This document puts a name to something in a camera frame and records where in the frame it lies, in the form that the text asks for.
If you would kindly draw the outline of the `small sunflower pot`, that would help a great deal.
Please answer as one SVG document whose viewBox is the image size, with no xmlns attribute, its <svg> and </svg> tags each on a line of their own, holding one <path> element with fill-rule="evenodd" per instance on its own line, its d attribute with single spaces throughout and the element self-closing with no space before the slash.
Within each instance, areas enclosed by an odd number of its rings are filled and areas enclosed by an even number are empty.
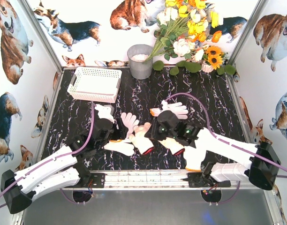
<svg viewBox="0 0 287 225">
<path fill-rule="evenodd" d="M 235 75 L 235 66 L 228 64 L 228 53 L 220 47 L 211 45 L 203 54 L 201 70 L 205 73 L 215 72 L 216 76 Z"/>
</svg>

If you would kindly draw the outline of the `white glove orange cuff right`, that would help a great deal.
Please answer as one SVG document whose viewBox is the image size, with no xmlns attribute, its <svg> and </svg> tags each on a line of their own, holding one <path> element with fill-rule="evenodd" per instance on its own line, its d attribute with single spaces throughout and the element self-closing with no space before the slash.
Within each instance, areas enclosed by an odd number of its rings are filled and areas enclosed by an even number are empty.
<svg viewBox="0 0 287 225">
<path fill-rule="evenodd" d="M 201 163 L 206 156 L 206 150 L 199 150 L 190 146 L 184 147 L 183 157 L 186 160 L 185 169 L 194 172 L 201 172 Z"/>
</svg>

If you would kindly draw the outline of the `white plastic storage basket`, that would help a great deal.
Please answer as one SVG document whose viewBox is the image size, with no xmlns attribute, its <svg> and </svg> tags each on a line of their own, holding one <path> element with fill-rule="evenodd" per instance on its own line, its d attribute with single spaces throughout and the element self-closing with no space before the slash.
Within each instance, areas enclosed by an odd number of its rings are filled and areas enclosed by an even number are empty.
<svg viewBox="0 0 287 225">
<path fill-rule="evenodd" d="M 77 100 L 115 103 L 122 71 L 117 69 L 78 67 L 67 92 Z"/>
</svg>

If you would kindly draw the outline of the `grey metal bucket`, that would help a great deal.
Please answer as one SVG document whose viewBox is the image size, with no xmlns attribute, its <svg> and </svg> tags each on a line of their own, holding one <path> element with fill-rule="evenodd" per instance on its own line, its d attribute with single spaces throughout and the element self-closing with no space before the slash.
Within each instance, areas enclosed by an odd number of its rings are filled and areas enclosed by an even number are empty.
<svg viewBox="0 0 287 225">
<path fill-rule="evenodd" d="M 149 78 L 152 73 L 152 47 L 145 44 L 131 46 L 127 51 L 131 75 L 138 80 Z"/>
</svg>

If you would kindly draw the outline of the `white glove orange cuff top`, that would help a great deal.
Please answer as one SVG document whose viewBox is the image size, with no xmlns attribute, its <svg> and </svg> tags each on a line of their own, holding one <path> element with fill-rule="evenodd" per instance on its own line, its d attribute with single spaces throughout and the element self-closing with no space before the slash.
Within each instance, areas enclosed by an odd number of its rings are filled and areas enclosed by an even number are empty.
<svg viewBox="0 0 287 225">
<path fill-rule="evenodd" d="M 171 111 L 177 116 L 178 119 L 181 120 L 186 120 L 189 113 L 187 107 L 181 102 L 170 104 L 167 101 L 163 100 L 158 108 L 150 109 L 150 114 L 154 117 L 158 117 L 164 111 Z"/>
</svg>

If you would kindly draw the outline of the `cream glove red cuff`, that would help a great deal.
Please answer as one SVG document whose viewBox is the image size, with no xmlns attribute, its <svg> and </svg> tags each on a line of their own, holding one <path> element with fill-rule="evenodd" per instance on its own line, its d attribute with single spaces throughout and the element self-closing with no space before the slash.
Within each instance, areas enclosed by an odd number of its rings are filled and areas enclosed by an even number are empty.
<svg viewBox="0 0 287 225">
<path fill-rule="evenodd" d="M 134 127 L 134 133 L 129 136 L 129 140 L 139 150 L 141 155 L 148 154 L 154 148 L 153 143 L 149 138 L 145 137 L 145 134 L 150 129 L 151 124 L 149 122 L 140 126 Z"/>
<path fill-rule="evenodd" d="M 167 137 L 165 140 L 159 142 L 165 148 L 169 149 L 174 156 L 177 156 L 185 151 L 184 146 L 173 138 Z"/>
</svg>

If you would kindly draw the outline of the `aluminium front rail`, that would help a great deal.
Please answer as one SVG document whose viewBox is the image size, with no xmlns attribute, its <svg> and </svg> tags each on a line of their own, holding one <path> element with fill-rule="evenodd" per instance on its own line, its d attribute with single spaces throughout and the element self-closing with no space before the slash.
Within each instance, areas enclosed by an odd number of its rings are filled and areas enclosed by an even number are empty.
<svg viewBox="0 0 287 225">
<path fill-rule="evenodd" d="M 92 177 L 85 185 L 66 189 L 90 190 L 189 190 L 209 189 L 210 185 L 190 182 L 189 175 L 199 175 L 187 170 L 117 170 L 90 171 Z"/>
</svg>

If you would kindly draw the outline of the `white glove orange cuff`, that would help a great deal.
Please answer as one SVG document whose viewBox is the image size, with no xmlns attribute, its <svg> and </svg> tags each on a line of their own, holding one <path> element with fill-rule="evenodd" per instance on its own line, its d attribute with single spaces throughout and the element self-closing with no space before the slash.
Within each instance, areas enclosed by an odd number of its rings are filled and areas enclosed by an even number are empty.
<svg viewBox="0 0 287 225">
<path fill-rule="evenodd" d="M 177 116 L 178 119 L 181 120 L 186 120 L 189 113 L 187 107 L 181 102 L 170 104 L 167 101 L 163 100 L 158 108 L 150 109 L 150 114 L 154 117 L 158 117 L 164 111 L 171 111 Z"/>
<path fill-rule="evenodd" d="M 190 146 L 184 147 L 183 157 L 186 160 L 185 169 L 194 172 L 201 172 L 201 163 L 206 156 L 206 150 L 199 150 Z"/>
<path fill-rule="evenodd" d="M 116 151 L 126 156 L 132 156 L 135 153 L 134 148 L 134 145 L 129 139 L 117 141 L 110 140 L 109 143 L 103 147 L 105 150 Z"/>
</svg>

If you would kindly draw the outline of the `artificial flower bouquet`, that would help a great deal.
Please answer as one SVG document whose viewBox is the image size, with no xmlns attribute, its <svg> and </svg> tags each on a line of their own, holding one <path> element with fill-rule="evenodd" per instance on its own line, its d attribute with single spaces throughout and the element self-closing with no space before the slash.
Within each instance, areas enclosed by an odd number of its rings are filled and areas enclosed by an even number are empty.
<svg viewBox="0 0 287 225">
<path fill-rule="evenodd" d="M 184 58 L 201 67 L 204 51 L 220 40 L 226 23 L 206 0 L 167 0 L 156 21 L 156 41 L 149 57 Z"/>
</svg>

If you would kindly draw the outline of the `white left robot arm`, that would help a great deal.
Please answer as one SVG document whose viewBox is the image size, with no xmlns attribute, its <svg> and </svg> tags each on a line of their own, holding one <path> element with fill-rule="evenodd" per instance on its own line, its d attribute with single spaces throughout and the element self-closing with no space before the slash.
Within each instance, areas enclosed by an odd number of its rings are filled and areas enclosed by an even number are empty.
<svg viewBox="0 0 287 225">
<path fill-rule="evenodd" d="M 83 188 L 91 173 L 83 164 L 110 140 L 125 139 L 128 128 L 122 118 L 116 122 L 98 119 L 89 134 L 81 133 L 42 161 L 17 172 L 7 170 L 1 177 L 1 192 L 10 214 L 28 208 L 36 199 L 60 188 Z"/>
</svg>

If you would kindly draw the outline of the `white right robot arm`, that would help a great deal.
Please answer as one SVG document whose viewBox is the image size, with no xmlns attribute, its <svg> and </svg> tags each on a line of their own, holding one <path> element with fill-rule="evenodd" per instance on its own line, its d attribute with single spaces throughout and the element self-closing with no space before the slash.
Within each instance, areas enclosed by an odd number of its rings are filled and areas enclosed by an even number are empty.
<svg viewBox="0 0 287 225">
<path fill-rule="evenodd" d="M 213 186 L 224 181 L 249 181 L 263 190 L 272 190 L 281 164 L 271 144 L 240 142 L 193 123 L 181 121 L 171 111 L 153 119 L 146 138 L 170 140 L 184 147 L 185 168 L 200 172 Z"/>
</svg>

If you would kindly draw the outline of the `white glove orange cuff left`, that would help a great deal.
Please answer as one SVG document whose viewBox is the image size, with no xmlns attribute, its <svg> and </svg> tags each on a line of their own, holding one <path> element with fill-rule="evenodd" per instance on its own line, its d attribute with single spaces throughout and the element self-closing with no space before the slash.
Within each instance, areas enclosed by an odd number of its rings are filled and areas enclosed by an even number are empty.
<svg viewBox="0 0 287 225">
<path fill-rule="evenodd" d="M 129 139 L 117 141 L 110 140 L 109 143 L 103 147 L 105 150 L 116 151 L 126 156 L 132 156 L 135 153 L 134 148 L 134 145 Z"/>
</svg>

